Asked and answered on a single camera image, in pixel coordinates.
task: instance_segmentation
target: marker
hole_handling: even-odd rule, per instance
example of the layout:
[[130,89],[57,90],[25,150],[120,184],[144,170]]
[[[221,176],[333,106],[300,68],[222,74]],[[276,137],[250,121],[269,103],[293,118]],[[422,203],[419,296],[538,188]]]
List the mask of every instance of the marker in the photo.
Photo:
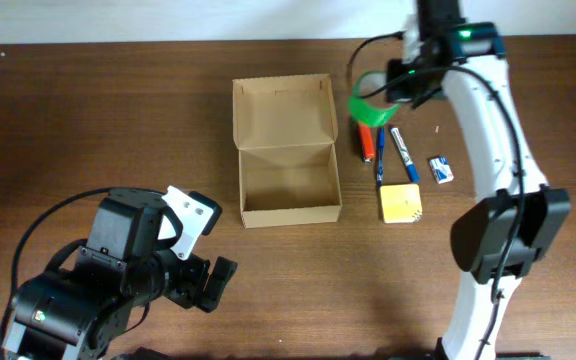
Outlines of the marker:
[[390,129],[390,133],[392,134],[392,138],[395,140],[395,144],[397,144],[399,155],[401,155],[401,160],[404,162],[410,181],[418,183],[419,175],[417,175],[417,169],[415,168],[415,164],[412,163],[412,159],[410,158],[410,154],[408,154],[408,149],[406,149],[406,144],[404,144],[404,139],[401,137],[399,129],[393,127]]
[[375,145],[372,142],[370,128],[366,125],[359,124],[359,139],[361,140],[361,150],[364,154],[364,162],[372,162],[375,158]]
[[384,145],[386,143],[386,135],[383,127],[379,128],[379,136],[377,139],[377,154],[379,156],[379,163],[377,165],[377,186],[381,186],[384,179]]

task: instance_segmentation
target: pen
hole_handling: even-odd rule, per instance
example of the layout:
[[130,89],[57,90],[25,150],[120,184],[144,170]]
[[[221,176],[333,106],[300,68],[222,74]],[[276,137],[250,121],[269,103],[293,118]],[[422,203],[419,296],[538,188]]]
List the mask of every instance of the pen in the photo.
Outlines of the pen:
[[377,165],[377,186],[381,186],[384,179],[384,144],[386,143],[385,131],[383,127],[379,128],[379,135],[377,139],[377,156],[379,156],[379,163]]
[[412,163],[412,159],[410,158],[408,149],[406,149],[404,139],[401,137],[401,134],[399,133],[399,129],[393,127],[390,129],[390,133],[392,134],[392,138],[395,139],[395,144],[397,144],[397,149],[399,149],[401,160],[403,160],[404,162],[404,166],[406,167],[406,172],[408,172],[408,177],[410,178],[410,181],[418,183],[419,175],[417,175],[417,169],[415,168],[415,164]]

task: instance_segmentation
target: wooden table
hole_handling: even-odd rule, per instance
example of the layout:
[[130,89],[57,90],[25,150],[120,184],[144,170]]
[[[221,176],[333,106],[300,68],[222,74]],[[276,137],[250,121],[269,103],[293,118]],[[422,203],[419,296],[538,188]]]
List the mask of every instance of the wooden table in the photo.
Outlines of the wooden table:
[[[10,262],[26,227],[84,190],[174,184],[217,200],[224,214],[195,253],[239,263],[219,309],[184,311],[166,299],[115,340],[169,355],[327,357],[432,349],[447,328],[459,278],[451,224],[474,204],[466,148],[445,101],[402,110],[418,163],[423,220],[385,225],[373,168],[357,154],[345,108],[345,63],[360,40],[0,46],[0,317]],[[554,188],[573,210],[545,261],[516,292],[501,352],[576,359],[576,37],[507,39],[523,128]],[[400,56],[371,45],[355,74]],[[330,72],[339,118],[343,210],[338,223],[244,230],[239,215],[231,80]],[[385,182],[407,180],[394,145]],[[441,154],[456,175],[436,185],[425,159]],[[30,239],[20,280],[61,246],[88,235],[99,199],[52,216]],[[140,316],[133,312],[132,321]]]

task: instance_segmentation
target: white bracket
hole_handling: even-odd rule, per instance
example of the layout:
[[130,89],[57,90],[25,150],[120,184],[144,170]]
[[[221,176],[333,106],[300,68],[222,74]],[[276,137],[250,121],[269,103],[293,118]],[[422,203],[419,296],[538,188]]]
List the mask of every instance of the white bracket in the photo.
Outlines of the white bracket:
[[[187,260],[195,247],[197,238],[204,231],[214,211],[174,186],[168,186],[168,193],[161,198],[175,212],[184,227],[181,237],[170,250],[180,260]],[[178,234],[175,233],[172,223],[164,217],[158,239],[169,239],[175,236]]]

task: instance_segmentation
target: green light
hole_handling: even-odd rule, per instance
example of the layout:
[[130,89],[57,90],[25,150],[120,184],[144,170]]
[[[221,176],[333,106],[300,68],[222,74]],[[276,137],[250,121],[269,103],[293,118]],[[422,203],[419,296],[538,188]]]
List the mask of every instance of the green light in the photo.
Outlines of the green light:
[[460,30],[459,31],[459,36],[461,36],[464,39],[469,39],[470,35],[472,35],[472,31],[470,31],[470,30]]
[[37,310],[35,311],[35,315],[33,316],[35,321],[44,322],[46,320],[46,314],[43,311]]

